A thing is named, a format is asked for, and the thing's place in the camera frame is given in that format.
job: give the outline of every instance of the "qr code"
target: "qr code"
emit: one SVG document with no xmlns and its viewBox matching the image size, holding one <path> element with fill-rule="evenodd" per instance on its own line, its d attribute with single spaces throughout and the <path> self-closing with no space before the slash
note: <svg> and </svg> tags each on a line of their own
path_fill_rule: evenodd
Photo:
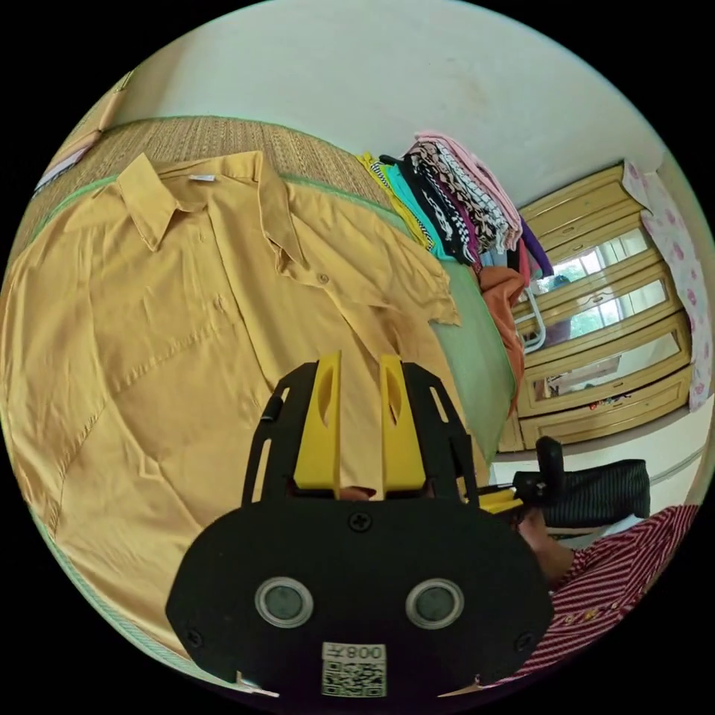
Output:
<svg viewBox="0 0 715 715">
<path fill-rule="evenodd" d="M 322 694 L 343 698 L 385 697 L 387 663 L 384 646 L 325 643 Z"/>
</svg>

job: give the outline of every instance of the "red striped shirt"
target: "red striped shirt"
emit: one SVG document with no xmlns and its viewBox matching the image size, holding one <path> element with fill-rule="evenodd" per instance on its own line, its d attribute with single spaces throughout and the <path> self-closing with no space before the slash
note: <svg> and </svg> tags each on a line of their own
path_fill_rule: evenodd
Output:
<svg viewBox="0 0 715 715">
<path fill-rule="evenodd" d="M 532 675 L 593 643 L 623 620 L 687 533 L 697 506 L 669 506 L 634 527 L 574 552 L 554 589 L 553 620 L 523 667 L 494 687 Z"/>
</svg>

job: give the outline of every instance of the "shirt collar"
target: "shirt collar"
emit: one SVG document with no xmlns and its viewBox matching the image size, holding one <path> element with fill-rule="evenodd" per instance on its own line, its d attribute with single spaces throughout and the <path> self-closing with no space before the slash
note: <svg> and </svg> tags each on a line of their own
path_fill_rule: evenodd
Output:
<svg viewBox="0 0 715 715">
<path fill-rule="evenodd" d="M 291 261 L 301 267 L 308 266 L 305 255 L 298 240 L 293 216 L 290 213 L 288 192 L 283 179 L 266 161 L 262 151 L 249 154 L 234 154 L 226 157 L 228 175 L 239 159 L 249 157 L 253 163 L 253 180 L 258 183 L 258 204 L 261 210 L 261 228 L 266 238 L 285 251 Z"/>
<path fill-rule="evenodd" d="M 244 181 L 250 179 L 258 184 L 258 207 L 265 237 L 293 262 L 307 267 L 293 226 L 285 183 L 262 151 L 182 162 L 161 171 L 161 175 L 145 154 L 134 159 L 119 175 L 117 184 L 137 230 L 152 250 L 161 243 L 175 211 L 192 213 L 206 207 L 206 202 L 179 201 L 161 178 L 190 174 L 223 175 Z"/>
<path fill-rule="evenodd" d="M 206 202 L 179 201 L 163 184 L 146 154 L 140 154 L 117 177 L 127 211 L 139 234 L 152 251 L 164 238 L 174 212 L 195 213 Z"/>
</svg>

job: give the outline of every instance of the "mirror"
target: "mirror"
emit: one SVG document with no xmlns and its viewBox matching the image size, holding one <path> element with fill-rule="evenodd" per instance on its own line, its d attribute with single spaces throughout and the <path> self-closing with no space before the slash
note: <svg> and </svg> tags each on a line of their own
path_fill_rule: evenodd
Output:
<svg viewBox="0 0 715 715">
<path fill-rule="evenodd" d="M 632 229 L 554 264 L 553 276 L 532 281 L 531 289 L 535 296 L 552 293 L 561 287 L 600 273 L 608 266 L 638 255 L 651 245 L 651 240 L 642 229 Z M 520 300 L 526 300 L 526 296 L 521 296 Z"/>
<path fill-rule="evenodd" d="M 546 340 L 540 349 L 561 345 L 567 340 L 574 340 L 615 325 L 621 320 L 637 315 L 664 302 L 668 297 L 665 281 L 659 279 L 619 298 L 594 305 L 571 318 L 560 320 L 546 326 Z M 532 340 L 533 331 L 523 333 L 525 340 Z"/>
<path fill-rule="evenodd" d="M 645 345 L 625 350 L 560 375 L 550 375 L 537 380 L 533 383 L 534 394 L 538 401 L 542 401 L 598 387 L 656 365 L 676 355 L 681 349 L 675 332 L 661 335 Z"/>
</svg>

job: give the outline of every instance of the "wooden wardrobe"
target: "wooden wardrobe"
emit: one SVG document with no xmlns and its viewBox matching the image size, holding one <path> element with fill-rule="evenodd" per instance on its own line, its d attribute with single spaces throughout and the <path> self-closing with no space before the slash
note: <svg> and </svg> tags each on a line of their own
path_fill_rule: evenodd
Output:
<svg viewBox="0 0 715 715">
<path fill-rule="evenodd" d="M 622 165 L 600 171 L 521 210 L 555 276 L 531 284 L 546 340 L 526 356 L 499 452 L 534 449 L 543 435 L 596 439 L 687 403 L 688 318 L 622 176 Z M 526 296 L 513 313 L 531 313 Z"/>
</svg>

